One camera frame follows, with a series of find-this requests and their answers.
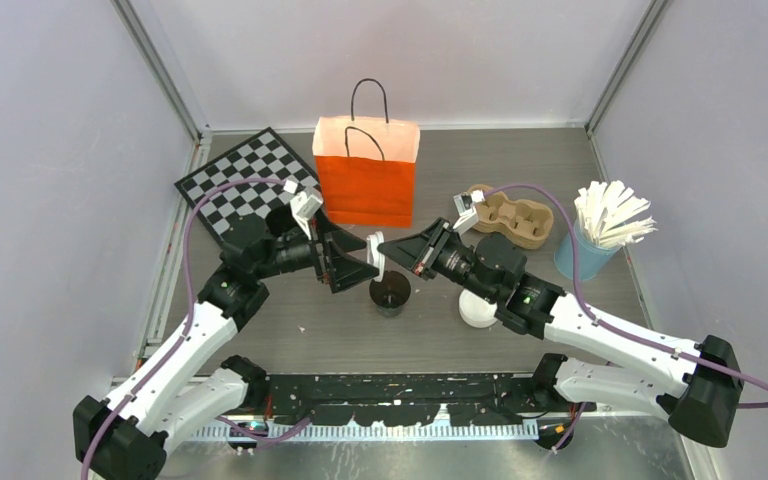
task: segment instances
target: robotic arm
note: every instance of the robotic arm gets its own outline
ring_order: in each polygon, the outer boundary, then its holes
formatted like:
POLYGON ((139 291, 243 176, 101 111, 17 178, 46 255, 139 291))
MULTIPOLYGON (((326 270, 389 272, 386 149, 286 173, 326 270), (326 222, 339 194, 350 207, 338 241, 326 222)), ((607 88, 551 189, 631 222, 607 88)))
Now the robotic arm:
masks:
POLYGON ((499 233, 467 247, 455 226, 440 218, 421 233, 381 244, 387 258, 423 279, 438 274, 495 308, 508 329, 572 345, 623 366, 589 365, 547 354, 534 381, 545 395, 573 403, 599 401, 663 418, 682 435, 724 447, 743 382, 682 358, 702 357, 739 371, 731 345, 709 335, 697 344, 662 335, 592 308, 600 320, 673 348, 667 354, 618 336, 586 317, 577 299, 525 271, 526 256, 499 233))
MULTIPOLYGON (((269 296, 262 279, 313 267, 332 293, 378 274, 346 254, 366 242, 331 223, 317 194, 302 192, 290 205, 262 219, 233 222, 222 244, 222 265, 198 294, 193 323, 174 355, 151 376, 113 421, 92 458, 94 471, 109 479, 155 478, 182 441, 229 410, 260 406, 269 394, 266 372, 233 356, 205 382, 181 393, 199 367, 230 341, 269 296)), ((185 322, 127 381, 103 400, 85 397, 73 412, 75 450, 83 461, 90 442, 111 413, 128 398, 183 336, 185 322)))

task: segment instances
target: black bag handle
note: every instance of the black bag handle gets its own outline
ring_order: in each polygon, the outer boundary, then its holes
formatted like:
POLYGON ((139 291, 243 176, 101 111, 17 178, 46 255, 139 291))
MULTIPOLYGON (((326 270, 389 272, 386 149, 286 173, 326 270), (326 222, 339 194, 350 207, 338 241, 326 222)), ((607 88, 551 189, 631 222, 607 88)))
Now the black bag handle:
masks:
POLYGON ((357 127, 352 127, 352 126, 346 127, 346 130, 345 130, 346 156, 347 157, 351 157, 351 155, 349 154, 349 130, 357 130, 358 132, 360 132, 360 133, 366 135, 367 137, 369 137, 369 139, 372 140, 372 143, 374 143, 375 146, 378 147, 378 151, 381 152, 381 161, 382 162, 385 161, 384 160, 384 150, 381 150, 381 145, 378 145, 378 142, 375 140, 375 138, 372 135, 364 132, 363 130, 361 130, 361 129, 357 128, 357 127))
POLYGON ((387 111, 387 92, 384 91, 384 86, 381 85, 381 82, 379 82, 374 78, 364 78, 363 80, 359 81, 357 85, 355 85, 355 89, 352 90, 352 106, 350 110, 352 113, 352 121, 353 122, 355 121, 355 94, 357 93, 357 87, 359 87, 360 84, 363 82, 375 82, 375 84, 381 88, 381 94, 384 95, 384 120, 386 120, 387 123, 390 123, 390 113, 387 111))

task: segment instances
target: orange paper bag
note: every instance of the orange paper bag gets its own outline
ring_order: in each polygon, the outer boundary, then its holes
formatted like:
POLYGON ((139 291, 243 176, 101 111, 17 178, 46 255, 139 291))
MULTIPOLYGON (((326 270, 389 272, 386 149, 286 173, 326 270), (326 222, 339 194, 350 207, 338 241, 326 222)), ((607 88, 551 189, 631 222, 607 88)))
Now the orange paper bag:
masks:
POLYGON ((349 116, 320 117, 313 154, 325 211, 337 223, 410 227, 419 126, 390 119, 384 87, 384 118, 355 117, 355 85, 349 116))

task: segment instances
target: black and white checkered board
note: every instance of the black and white checkered board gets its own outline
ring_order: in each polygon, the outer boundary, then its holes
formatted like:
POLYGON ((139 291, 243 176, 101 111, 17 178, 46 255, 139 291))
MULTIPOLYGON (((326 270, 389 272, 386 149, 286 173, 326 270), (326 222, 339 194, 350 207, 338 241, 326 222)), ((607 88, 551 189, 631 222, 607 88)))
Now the black and white checkered board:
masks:
MULTIPOLYGON (((190 207, 217 185, 251 177, 295 178, 300 188, 319 188, 316 173, 271 128, 252 136, 216 160, 187 175, 175 186, 190 207)), ((280 185, 255 183, 231 188, 208 201, 199 218, 216 239, 222 241, 229 217, 255 213, 261 217, 290 203, 293 196, 280 185)))

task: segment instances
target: white wall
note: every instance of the white wall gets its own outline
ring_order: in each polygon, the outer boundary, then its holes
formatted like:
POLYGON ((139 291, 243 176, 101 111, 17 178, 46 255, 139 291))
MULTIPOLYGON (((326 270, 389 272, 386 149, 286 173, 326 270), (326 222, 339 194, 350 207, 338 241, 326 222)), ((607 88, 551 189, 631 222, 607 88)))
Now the white wall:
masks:
MULTIPOLYGON (((396 118, 421 124, 583 123, 649 3, 151 2, 218 130, 312 127, 347 113, 363 77, 381 80, 396 118)), ((358 110, 379 115, 367 88, 358 110)))
POLYGON ((76 478, 133 368, 191 141, 107 1, 0 2, 0 478, 76 478))
MULTIPOLYGON (((653 321, 726 338, 768 380, 768 2, 673 2, 597 140, 659 221, 633 250, 653 321)), ((739 412, 716 458, 724 479, 768 478, 768 410, 739 412)))

